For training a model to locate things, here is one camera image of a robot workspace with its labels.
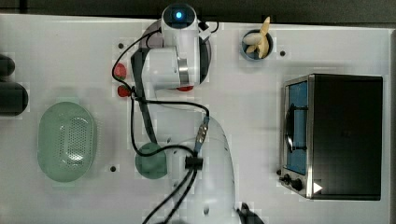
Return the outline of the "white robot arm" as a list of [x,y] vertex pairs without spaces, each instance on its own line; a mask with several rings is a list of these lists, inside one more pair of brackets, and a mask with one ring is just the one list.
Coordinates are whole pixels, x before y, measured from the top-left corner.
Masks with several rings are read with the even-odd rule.
[[209,31],[186,3],[166,7],[144,35],[155,31],[162,34],[160,44],[140,46],[131,64],[134,96],[153,149],[136,153],[143,160],[143,175],[164,174],[172,186],[164,199],[172,209],[157,224],[264,224],[246,203],[235,202],[230,147],[209,109],[157,97],[159,90],[203,83],[211,59]]

